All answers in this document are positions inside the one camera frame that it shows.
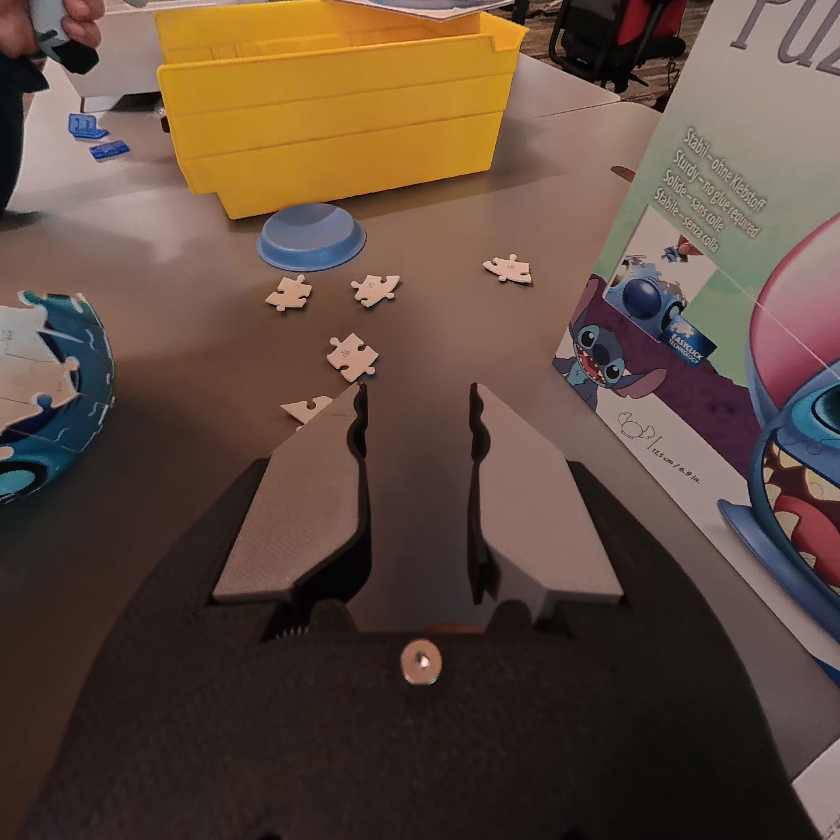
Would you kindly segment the printed paper sheet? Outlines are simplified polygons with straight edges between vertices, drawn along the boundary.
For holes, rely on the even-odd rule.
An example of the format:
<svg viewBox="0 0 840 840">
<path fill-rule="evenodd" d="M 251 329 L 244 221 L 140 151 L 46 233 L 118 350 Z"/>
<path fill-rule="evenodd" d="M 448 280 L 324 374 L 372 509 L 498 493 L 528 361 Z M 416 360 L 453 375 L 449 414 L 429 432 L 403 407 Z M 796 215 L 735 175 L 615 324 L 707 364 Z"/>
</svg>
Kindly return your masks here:
<svg viewBox="0 0 840 840">
<path fill-rule="evenodd" d="M 447 22 L 471 14 L 494 11 L 513 4 L 513 1 L 338 1 L 338 3 L 435 22 Z"/>
</svg>

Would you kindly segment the person's left forearm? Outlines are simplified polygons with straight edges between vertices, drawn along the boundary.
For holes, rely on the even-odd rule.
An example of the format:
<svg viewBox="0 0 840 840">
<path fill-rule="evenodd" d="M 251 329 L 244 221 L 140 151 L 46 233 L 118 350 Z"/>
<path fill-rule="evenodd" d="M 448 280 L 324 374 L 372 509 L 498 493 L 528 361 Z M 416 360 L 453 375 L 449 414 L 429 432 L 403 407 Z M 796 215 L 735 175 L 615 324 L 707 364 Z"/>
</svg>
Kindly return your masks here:
<svg viewBox="0 0 840 840">
<path fill-rule="evenodd" d="M 44 59 L 1 54 L 1 215 L 18 182 L 28 107 L 35 94 L 49 89 L 44 66 Z"/>
</svg>

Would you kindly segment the white puzzle piece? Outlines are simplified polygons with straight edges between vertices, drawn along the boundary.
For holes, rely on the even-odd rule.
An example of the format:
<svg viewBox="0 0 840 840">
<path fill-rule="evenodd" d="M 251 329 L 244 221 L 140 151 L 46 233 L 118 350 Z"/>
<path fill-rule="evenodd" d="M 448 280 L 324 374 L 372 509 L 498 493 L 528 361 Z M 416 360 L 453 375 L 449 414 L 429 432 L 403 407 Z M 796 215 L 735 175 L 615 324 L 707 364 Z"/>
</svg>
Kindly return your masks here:
<svg viewBox="0 0 840 840">
<path fill-rule="evenodd" d="M 353 280 L 350 285 L 354 290 L 353 299 L 365 308 L 373 308 L 382 301 L 393 300 L 400 282 L 401 278 L 398 275 L 368 275 L 363 280 Z"/>
<path fill-rule="evenodd" d="M 507 258 L 494 257 L 486 260 L 482 263 L 482 267 L 496 276 L 499 282 L 511 282 L 523 286 L 532 284 L 529 262 L 520 261 L 516 254 L 511 254 Z"/>
<path fill-rule="evenodd" d="M 375 362 L 379 354 L 355 333 L 345 339 L 331 337 L 332 351 L 327 362 L 339 371 L 348 383 L 356 382 L 363 375 L 375 374 Z"/>
<path fill-rule="evenodd" d="M 266 298 L 266 304 L 278 312 L 303 309 L 307 306 L 311 294 L 312 285 L 306 282 L 305 276 L 284 276 L 277 288 Z"/>
<path fill-rule="evenodd" d="M 317 395 L 311 400 L 281 404 L 280 409 L 295 420 L 296 429 L 299 430 L 332 402 L 333 399 L 329 396 Z"/>
</svg>

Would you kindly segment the yellow plastic bin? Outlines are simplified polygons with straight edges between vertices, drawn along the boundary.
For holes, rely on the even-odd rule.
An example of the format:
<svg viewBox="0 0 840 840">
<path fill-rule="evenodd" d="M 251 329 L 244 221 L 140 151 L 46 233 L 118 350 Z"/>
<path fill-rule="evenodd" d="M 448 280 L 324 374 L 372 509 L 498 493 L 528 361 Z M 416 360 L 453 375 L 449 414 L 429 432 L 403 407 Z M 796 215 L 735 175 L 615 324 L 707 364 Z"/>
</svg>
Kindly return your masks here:
<svg viewBox="0 0 840 840">
<path fill-rule="evenodd" d="M 489 170 L 525 27 L 278 2 L 155 14 L 191 192 L 231 219 Z"/>
</svg>

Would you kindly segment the printed cardboard puzzle box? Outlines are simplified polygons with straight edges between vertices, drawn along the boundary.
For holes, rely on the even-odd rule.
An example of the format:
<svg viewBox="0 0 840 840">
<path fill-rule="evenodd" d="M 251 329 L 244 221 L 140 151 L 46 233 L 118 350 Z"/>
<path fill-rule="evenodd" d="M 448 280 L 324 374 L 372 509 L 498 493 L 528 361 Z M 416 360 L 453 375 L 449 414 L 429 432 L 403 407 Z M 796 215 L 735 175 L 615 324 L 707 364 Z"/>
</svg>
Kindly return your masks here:
<svg viewBox="0 0 840 840">
<path fill-rule="evenodd" d="M 713 3 L 553 360 L 835 685 L 838 47 Z"/>
</svg>

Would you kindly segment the blue round plastic stand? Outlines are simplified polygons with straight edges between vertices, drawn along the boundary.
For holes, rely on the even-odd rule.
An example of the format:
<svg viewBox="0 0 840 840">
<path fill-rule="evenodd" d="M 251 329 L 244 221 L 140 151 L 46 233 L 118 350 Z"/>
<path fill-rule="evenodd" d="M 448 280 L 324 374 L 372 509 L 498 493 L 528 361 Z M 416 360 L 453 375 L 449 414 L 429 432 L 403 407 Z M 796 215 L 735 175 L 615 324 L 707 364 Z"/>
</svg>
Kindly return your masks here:
<svg viewBox="0 0 840 840">
<path fill-rule="evenodd" d="M 256 250 L 270 266 L 306 274 L 349 262 L 365 243 L 363 226 L 349 212 L 329 203 L 308 203 L 271 215 Z"/>
</svg>

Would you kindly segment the person's left hand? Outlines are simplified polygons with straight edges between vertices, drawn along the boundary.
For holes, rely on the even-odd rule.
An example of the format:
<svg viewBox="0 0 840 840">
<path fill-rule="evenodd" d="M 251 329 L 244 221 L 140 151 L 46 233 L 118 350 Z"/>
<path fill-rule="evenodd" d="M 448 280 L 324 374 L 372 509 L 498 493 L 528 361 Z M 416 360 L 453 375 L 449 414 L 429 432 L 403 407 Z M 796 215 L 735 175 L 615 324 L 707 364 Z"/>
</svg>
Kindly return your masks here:
<svg viewBox="0 0 840 840">
<path fill-rule="evenodd" d="M 67 36 L 92 49 L 102 37 L 98 21 L 104 16 L 102 1 L 64 1 L 62 27 Z M 40 52 L 30 17 L 29 1 L 1 2 L 1 51 L 9 59 L 35 57 Z"/>
</svg>

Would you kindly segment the blue and white puzzle ball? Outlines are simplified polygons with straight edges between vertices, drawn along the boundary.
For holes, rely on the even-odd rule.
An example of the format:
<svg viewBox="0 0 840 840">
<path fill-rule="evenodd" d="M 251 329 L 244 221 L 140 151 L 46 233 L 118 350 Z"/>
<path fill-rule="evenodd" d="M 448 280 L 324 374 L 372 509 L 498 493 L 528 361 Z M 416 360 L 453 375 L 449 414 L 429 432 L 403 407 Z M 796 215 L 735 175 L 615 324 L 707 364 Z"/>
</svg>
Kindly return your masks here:
<svg viewBox="0 0 840 840">
<path fill-rule="evenodd" d="M 64 473 L 113 405 L 109 338 L 80 293 L 18 294 L 1 307 L 1 503 Z"/>
</svg>

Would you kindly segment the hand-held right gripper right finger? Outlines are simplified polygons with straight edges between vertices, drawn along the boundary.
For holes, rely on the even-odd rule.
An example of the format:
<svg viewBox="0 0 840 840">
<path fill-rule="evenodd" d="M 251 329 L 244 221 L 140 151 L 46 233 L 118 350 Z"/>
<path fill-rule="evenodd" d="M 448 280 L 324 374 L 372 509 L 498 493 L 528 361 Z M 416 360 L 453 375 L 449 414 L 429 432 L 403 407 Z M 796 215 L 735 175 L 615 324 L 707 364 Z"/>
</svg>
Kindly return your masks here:
<svg viewBox="0 0 840 840">
<path fill-rule="evenodd" d="M 619 603 L 623 588 L 563 452 L 479 383 L 469 429 L 473 602 L 519 601 L 535 623 L 562 602 Z"/>
</svg>

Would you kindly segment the cream board stand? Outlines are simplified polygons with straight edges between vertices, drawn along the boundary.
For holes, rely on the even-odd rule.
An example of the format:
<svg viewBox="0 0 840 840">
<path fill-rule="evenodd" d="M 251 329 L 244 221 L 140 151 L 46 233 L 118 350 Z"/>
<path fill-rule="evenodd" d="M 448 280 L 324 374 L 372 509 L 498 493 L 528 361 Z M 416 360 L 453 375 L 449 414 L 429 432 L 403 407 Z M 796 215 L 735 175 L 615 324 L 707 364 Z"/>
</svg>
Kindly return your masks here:
<svg viewBox="0 0 840 840">
<path fill-rule="evenodd" d="M 154 16 L 169 7 L 171 2 L 149 1 L 141 7 L 105 3 L 99 62 L 84 76 L 68 74 L 81 112 L 96 112 L 129 95 L 160 92 L 156 73 L 163 58 Z"/>
</svg>

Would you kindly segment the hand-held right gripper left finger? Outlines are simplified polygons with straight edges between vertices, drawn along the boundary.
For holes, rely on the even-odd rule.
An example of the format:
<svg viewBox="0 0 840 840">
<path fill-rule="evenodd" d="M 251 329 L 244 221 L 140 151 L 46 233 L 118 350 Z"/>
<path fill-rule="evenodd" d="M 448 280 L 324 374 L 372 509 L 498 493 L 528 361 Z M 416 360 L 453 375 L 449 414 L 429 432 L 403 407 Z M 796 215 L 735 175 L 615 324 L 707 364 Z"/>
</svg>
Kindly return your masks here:
<svg viewBox="0 0 840 840">
<path fill-rule="evenodd" d="M 351 601 L 371 573 L 365 385 L 351 385 L 268 460 L 213 590 L 219 603 L 310 611 Z"/>
</svg>

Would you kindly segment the red and black chair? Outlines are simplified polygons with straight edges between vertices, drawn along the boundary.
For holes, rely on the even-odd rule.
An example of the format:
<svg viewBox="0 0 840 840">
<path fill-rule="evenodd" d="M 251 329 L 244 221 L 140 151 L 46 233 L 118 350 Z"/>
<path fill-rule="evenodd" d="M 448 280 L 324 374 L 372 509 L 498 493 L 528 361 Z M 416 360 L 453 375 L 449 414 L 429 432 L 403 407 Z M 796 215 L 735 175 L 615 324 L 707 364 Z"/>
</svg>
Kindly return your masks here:
<svg viewBox="0 0 840 840">
<path fill-rule="evenodd" d="M 687 1 L 562 1 L 549 40 L 549 57 L 562 70 L 624 93 L 647 83 L 635 70 L 650 60 L 680 58 Z"/>
</svg>

